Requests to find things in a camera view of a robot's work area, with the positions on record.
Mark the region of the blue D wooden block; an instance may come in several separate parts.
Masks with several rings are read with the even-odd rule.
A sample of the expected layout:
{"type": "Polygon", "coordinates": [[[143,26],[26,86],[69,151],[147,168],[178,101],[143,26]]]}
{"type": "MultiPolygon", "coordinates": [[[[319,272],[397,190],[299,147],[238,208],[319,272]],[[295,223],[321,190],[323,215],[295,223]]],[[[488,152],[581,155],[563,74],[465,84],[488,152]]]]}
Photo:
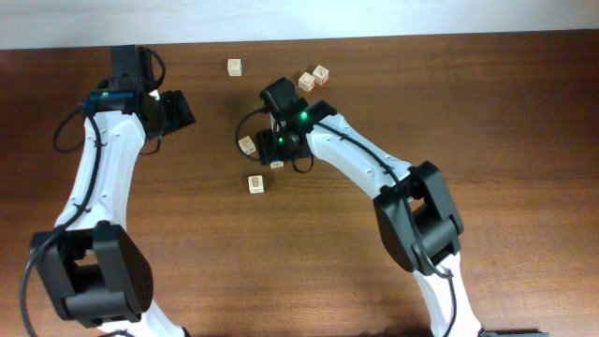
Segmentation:
{"type": "Polygon", "coordinates": [[[270,163],[270,168],[278,169],[278,168],[282,168],[284,165],[285,165],[285,163],[283,161],[273,161],[270,163]]]}

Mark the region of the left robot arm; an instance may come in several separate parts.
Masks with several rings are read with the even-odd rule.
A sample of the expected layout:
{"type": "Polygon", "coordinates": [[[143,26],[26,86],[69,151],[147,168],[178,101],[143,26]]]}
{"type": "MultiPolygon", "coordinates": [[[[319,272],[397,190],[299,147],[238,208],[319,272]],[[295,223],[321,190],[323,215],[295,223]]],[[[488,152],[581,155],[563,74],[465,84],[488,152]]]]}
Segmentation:
{"type": "Polygon", "coordinates": [[[126,232],[134,167],[145,143],[194,123],[181,91],[159,90],[165,63],[156,51],[114,46],[110,77],[76,109],[85,136],[70,197],[51,231],[34,234],[19,293],[34,331],[26,288],[37,271],[58,316],[105,336],[185,336],[153,298],[153,272],[126,232]]]}

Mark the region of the wooden block red drawing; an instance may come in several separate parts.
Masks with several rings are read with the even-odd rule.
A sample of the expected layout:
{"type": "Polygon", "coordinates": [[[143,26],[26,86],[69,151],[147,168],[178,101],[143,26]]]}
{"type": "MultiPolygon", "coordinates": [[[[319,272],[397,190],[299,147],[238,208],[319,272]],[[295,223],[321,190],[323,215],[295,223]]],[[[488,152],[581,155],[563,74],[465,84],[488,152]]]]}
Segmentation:
{"type": "Polygon", "coordinates": [[[265,191],[262,175],[248,177],[248,189],[251,194],[260,194],[265,191]]]}

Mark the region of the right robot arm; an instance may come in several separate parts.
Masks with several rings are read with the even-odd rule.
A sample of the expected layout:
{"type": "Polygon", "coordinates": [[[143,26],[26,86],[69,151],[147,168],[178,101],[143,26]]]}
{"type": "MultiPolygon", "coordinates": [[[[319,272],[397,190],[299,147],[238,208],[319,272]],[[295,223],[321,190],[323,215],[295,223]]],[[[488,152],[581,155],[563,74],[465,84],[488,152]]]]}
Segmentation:
{"type": "Polygon", "coordinates": [[[259,94],[271,128],[259,133],[259,159],[331,164],[373,201],[382,243],[415,278],[435,336],[480,336],[482,324],[460,272],[463,222],[444,175],[433,163],[414,166],[362,137],[324,100],[309,104],[287,78],[259,94]]]}

